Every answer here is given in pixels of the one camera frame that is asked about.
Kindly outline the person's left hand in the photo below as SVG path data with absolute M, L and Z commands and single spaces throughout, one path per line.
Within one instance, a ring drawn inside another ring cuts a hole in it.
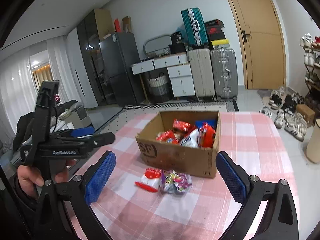
M 56 183 L 64 183 L 68 181 L 69 172 L 68 167 L 75 165 L 76 161 L 71 159 L 66 161 L 66 166 L 63 170 L 55 175 Z M 36 186 L 43 187 L 44 179 L 41 176 L 39 169 L 21 165 L 17 169 L 17 178 L 21 189 L 32 198 L 37 198 Z

